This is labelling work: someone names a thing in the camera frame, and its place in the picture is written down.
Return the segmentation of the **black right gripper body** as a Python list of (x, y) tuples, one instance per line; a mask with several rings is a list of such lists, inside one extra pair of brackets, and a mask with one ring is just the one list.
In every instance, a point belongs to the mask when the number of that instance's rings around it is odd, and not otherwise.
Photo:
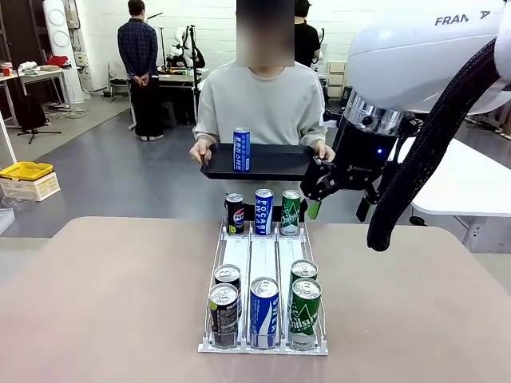
[(360, 129), (343, 117), (333, 146), (335, 184), (339, 188), (368, 188), (382, 175), (397, 139)]

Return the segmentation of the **person's left hand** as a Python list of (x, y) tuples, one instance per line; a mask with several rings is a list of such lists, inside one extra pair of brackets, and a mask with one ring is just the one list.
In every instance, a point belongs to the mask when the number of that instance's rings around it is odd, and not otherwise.
[(326, 162), (332, 162), (335, 158), (335, 152), (330, 148), (323, 140), (317, 140), (315, 142), (315, 154), (321, 160)]

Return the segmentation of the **person's right hand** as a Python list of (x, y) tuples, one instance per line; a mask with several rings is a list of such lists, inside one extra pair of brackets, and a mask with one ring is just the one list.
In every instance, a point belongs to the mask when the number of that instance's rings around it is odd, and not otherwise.
[(199, 138), (191, 147), (189, 153), (198, 163), (208, 165), (212, 158), (211, 145), (212, 142), (209, 139)]

